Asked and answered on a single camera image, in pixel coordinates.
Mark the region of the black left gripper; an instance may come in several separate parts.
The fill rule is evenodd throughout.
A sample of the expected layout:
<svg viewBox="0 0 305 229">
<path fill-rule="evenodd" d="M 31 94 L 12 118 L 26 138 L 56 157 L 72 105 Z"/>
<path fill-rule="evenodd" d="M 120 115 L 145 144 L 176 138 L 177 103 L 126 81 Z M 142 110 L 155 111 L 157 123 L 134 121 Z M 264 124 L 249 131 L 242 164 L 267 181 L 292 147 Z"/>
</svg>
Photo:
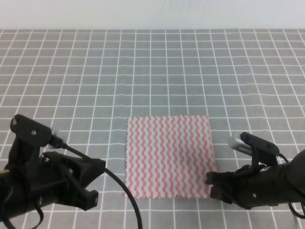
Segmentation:
<svg viewBox="0 0 305 229">
<path fill-rule="evenodd" d="M 98 158 L 67 156 L 55 151 L 29 160 L 8 160 L 4 177 L 4 211 L 29 212 L 52 203 L 89 210 L 97 206 L 98 192 L 86 188 L 104 173 Z"/>
</svg>

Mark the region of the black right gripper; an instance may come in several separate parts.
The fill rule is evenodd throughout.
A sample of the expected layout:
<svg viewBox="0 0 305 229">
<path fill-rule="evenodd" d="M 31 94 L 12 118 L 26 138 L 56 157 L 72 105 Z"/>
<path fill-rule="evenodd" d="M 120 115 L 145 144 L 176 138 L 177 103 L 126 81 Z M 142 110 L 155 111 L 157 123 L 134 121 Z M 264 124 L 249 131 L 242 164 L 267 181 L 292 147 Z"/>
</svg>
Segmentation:
<svg viewBox="0 0 305 229">
<path fill-rule="evenodd" d="M 248 167 L 235 172 L 207 172 L 206 184 L 211 187 L 210 197 L 244 209 L 276 206 L 291 202 L 291 185 L 287 178 L 289 164 L 246 174 Z"/>
</svg>

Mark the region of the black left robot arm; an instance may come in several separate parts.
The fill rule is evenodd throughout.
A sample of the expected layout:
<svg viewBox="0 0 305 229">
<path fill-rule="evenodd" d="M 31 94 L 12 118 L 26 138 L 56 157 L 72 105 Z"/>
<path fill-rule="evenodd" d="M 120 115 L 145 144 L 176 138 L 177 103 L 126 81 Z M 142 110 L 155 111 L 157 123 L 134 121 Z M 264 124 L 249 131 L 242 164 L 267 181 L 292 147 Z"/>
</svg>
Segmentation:
<svg viewBox="0 0 305 229">
<path fill-rule="evenodd" d="M 7 165 L 0 176 L 0 212 L 13 218 L 53 203 L 89 210 L 97 206 L 99 193 L 87 186 L 104 173 L 105 161 L 46 152 L 39 159 L 33 186 L 20 168 Z"/>
</svg>

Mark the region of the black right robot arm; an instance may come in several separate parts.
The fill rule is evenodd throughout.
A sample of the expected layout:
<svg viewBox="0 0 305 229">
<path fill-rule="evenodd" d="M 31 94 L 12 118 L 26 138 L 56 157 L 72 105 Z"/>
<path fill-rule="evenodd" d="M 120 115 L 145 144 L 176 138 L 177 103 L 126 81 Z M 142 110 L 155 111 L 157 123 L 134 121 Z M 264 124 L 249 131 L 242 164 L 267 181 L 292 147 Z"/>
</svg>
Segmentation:
<svg viewBox="0 0 305 229">
<path fill-rule="evenodd" d="M 234 172 L 208 172 L 210 197 L 244 209 L 305 201 L 305 153 L 289 163 L 264 168 L 245 165 Z"/>
</svg>

